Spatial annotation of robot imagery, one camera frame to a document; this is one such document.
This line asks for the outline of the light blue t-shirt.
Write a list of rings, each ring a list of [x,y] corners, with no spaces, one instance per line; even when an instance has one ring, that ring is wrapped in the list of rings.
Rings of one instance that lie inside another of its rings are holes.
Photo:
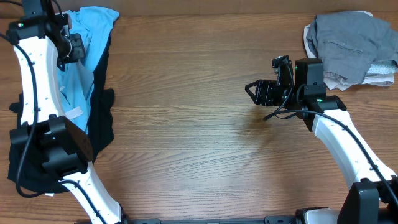
[[[65,71],[57,71],[62,108],[66,116],[80,129],[88,132],[91,97],[97,84],[94,70],[105,52],[106,43],[119,12],[105,7],[82,7],[79,11],[66,11],[72,28],[71,34],[80,34],[85,57],[69,63]]]

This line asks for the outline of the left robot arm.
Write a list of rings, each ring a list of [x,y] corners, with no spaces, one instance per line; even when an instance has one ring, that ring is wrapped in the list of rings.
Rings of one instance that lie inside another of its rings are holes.
[[[85,56],[78,34],[56,1],[22,1],[23,17],[9,24],[3,38],[17,55],[22,77],[21,125],[10,132],[20,159],[16,190],[27,164],[46,185],[65,187],[92,223],[128,223],[122,206],[108,193],[93,167],[88,135],[65,115],[57,71]]]

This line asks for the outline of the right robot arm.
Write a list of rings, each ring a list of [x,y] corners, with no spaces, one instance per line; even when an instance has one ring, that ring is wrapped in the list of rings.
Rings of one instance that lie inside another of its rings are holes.
[[[292,62],[272,60],[275,80],[256,80],[245,86],[257,105],[275,111],[265,120],[293,116],[303,120],[329,150],[349,187],[340,210],[302,208],[294,216],[266,218],[265,223],[397,223],[397,174],[371,150],[355,128],[338,96],[328,96],[320,59]]]

